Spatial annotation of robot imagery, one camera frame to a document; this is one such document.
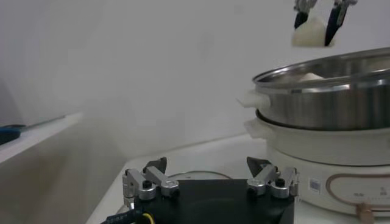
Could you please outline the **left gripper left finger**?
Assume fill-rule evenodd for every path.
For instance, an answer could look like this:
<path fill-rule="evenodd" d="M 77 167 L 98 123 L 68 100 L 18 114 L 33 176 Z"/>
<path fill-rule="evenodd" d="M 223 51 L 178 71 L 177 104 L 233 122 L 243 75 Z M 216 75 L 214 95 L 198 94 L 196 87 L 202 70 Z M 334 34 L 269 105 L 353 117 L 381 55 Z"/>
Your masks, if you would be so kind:
<path fill-rule="evenodd" d="M 180 195 L 180 184 L 177 180 L 165 175 L 167 157 L 149 161 L 139 171 L 126 169 L 122 175 L 122 191 L 124 206 L 135 207 L 135 201 L 150 202 L 158 196 L 176 199 Z"/>

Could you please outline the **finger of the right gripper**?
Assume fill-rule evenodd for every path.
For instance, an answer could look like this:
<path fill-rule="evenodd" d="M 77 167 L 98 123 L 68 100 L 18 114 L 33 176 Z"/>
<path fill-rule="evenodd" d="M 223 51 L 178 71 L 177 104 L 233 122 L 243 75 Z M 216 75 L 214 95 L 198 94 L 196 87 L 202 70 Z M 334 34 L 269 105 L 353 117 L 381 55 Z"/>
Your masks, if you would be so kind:
<path fill-rule="evenodd" d="M 330 45 L 338 29 L 344 23 L 348 8 L 356 5 L 357 2 L 358 0 L 334 0 L 325 31 L 324 46 Z"/>
<path fill-rule="evenodd" d="M 296 18 L 294 28 L 297 29 L 308 19 L 310 10 L 316 5 L 317 0 L 295 0 L 294 10 L 296 11 Z"/>

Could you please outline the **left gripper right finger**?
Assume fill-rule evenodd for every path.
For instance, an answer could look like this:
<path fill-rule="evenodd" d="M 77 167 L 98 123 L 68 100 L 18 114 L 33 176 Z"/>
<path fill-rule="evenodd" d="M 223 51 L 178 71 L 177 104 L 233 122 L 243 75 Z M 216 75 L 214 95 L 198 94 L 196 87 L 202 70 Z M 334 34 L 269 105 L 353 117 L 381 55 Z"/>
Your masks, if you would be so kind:
<path fill-rule="evenodd" d="M 246 181 L 247 191 L 256 197 L 270 194 L 277 199 L 296 197 L 299 194 L 298 172 L 295 167 L 280 170 L 266 159 L 247 157 L 252 178 Z"/>

